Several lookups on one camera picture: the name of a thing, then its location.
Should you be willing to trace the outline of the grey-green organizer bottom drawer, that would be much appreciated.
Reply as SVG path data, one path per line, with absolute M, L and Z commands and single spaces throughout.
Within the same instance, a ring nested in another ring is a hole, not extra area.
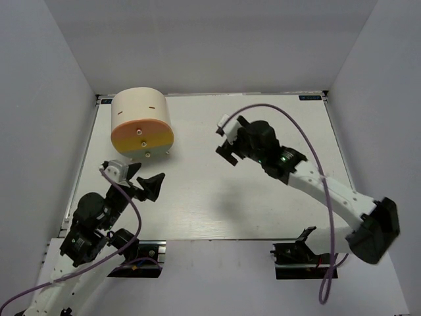
M 154 157 L 161 157 L 166 155 L 172 147 L 172 144 L 153 146 L 153 147 L 140 147 L 139 149 L 125 149 L 120 151 L 120 154 L 133 160 L 149 159 Z

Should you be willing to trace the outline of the yellow organizer drawer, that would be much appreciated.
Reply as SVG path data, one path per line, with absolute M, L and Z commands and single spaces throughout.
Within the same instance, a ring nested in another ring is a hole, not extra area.
M 172 134 L 153 134 L 149 136 L 133 135 L 127 138 L 111 138 L 114 148 L 119 152 L 136 151 L 145 148 L 162 147 L 172 145 L 174 136 Z

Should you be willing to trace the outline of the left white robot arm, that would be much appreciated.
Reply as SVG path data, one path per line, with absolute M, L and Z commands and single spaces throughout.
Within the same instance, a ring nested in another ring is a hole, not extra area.
M 132 178 L 141 163 L 104 161 L 99 172 L 110 184 L 105 196 L 84 194 L 77 203 L 50 281 L 36 286 L 21 315 L 76 315 L 89 295 L 113 273 L 128 276 L 138 269 L 162 270 L 160 244 L 139 240 L 141 215 L 134 201 L 155 202 L 165 178 Z

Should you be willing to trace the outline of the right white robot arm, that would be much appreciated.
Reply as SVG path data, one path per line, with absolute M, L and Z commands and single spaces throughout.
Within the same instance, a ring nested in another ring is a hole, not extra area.
M 251 159 L 269 177 L 331 207 L 350 227 L 345 239 L 351 252 L 363 262 L 377 264 L 400 235 L 397 204 L 392 199 L 375 200 L 323 176 L 305 155 L 280 145 L 266 121 L 248 122 L 243 117 L 232 121 L 224 116 L 216 132 L 225 138 L 216 152 L 231 165 L 239 159 Z

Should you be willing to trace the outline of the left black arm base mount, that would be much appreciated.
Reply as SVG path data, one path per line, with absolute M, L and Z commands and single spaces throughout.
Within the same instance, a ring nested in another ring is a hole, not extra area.
M 108 278 L 159 278 L 164 267 L 166 241 L 140 241 L 125 256 L 125 262 Z

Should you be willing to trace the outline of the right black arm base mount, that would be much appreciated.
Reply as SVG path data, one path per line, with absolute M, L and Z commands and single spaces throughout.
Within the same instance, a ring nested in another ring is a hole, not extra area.
M 298 237 L 276 240 L 270 254 L 276 280 L 322 280 L 330 268 L 331 237 L 328 228 L 305 228 Z

